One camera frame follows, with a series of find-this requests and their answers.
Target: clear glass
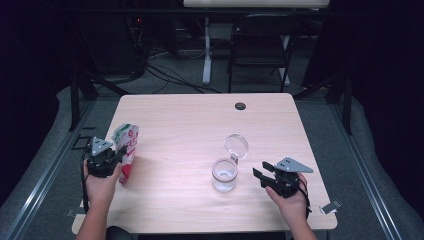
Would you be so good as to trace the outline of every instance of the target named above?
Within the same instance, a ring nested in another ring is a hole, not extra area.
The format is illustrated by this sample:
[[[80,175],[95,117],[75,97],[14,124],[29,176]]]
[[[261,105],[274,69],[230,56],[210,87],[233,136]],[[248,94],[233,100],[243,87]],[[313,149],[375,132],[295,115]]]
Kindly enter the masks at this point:
[[[224,147],[230,157],[218,160],[212,167],[212,184],[219,192],[229,192],[235,187],[238,160],[247,156],[249,144],[242,136],[232,134],[225,139]]]
[[[231,159],[233,159],[237,164],[238,159],[247,157],[247,151],[249,150],[249,144],[246,139],[238,134],[228,136],[225,139],[224,147],[230,153]]]
[[[236,185],[237,164],[231,159],[215,162],[212,168],[212,184],[219,192],[229,192]]]

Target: wooden table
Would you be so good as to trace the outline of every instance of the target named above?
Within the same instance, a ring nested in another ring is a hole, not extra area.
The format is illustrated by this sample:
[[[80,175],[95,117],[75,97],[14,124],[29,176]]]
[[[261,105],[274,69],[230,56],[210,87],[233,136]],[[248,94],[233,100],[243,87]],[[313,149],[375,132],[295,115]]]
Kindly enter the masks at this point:
[[[235,104],[246,104],[237,110]],[[309,166],[312,229],[337,225],[293,98],[272,94],[128,95],[122,97],[107,133],[124,123],[140,127],[130,179],[117,183],[108,225],[132,233],[223,233],[288,230],[277,206],[260,187],[252,168],[284,157]],[[212,164],[229,157],[224,140],[242,135],[249,143],[239,160],[236,187],[220,193],[212,186]],[[84,215],[72,226],[78,232]]]

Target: black circular object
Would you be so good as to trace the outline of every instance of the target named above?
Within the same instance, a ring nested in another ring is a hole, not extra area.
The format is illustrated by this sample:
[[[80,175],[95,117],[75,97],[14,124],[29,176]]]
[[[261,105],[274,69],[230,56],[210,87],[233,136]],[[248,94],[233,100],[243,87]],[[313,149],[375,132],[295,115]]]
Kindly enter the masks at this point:
[[[246,104],[244,104],[242,102],[238,102],[238,103],[236,103],[235,107],[236,107],[237,110],[244,110],[244,109],[246,109]]]

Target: red and white package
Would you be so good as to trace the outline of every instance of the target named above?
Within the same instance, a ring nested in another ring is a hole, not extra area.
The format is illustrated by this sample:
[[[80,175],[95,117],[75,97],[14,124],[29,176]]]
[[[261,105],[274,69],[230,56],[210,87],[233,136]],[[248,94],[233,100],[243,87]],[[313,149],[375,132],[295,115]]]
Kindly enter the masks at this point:
[[[115,129],[112,140],[115,144],[115,151],[118,151],[122,146],[127,146],[127,154],[122,157],[122,174],[119,182],[124,184],[130,177],[131,165],[134,161],[135,149],[137,146],[139,127],[132,124],[122,124]]]

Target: table leg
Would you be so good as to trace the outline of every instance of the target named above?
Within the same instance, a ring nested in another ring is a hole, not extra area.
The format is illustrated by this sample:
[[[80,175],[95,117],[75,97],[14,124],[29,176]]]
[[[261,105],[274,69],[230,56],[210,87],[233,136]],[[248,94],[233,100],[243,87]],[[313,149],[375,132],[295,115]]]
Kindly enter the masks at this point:
[[[209,18],[205,18],[205,66],[203,68],[203,84],[210,84],[211,82],[211,39],[209,35]]]
[[[287,45],[289,44],[289,36],[281,36],[281,40],[283,41],[284,49],[287,49]],[[286,71],[285,68],[279,68],[278,72],[280,73],[280,80],[283,81],[284,72]],[[290,80],[289,75],[286,76],[286,81],[284,82],[284,86],[288,87],[290,86]]]

